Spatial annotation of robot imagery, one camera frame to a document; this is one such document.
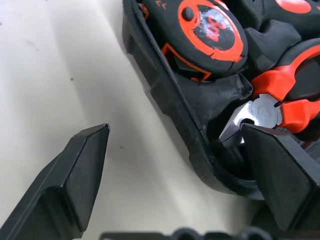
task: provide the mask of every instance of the white surface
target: white surface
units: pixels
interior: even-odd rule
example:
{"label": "white surface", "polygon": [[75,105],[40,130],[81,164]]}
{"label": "white surface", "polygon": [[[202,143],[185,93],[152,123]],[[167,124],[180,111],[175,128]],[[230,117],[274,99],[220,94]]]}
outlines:
{"label": "white surface", "polygon": [[254,206],[208,188],[186,164],[180,135],[123,51],[122,14],[121,0],[0,0],[0,226],[74,134],[109,123],[82,239],[182,226],[238,231]]}

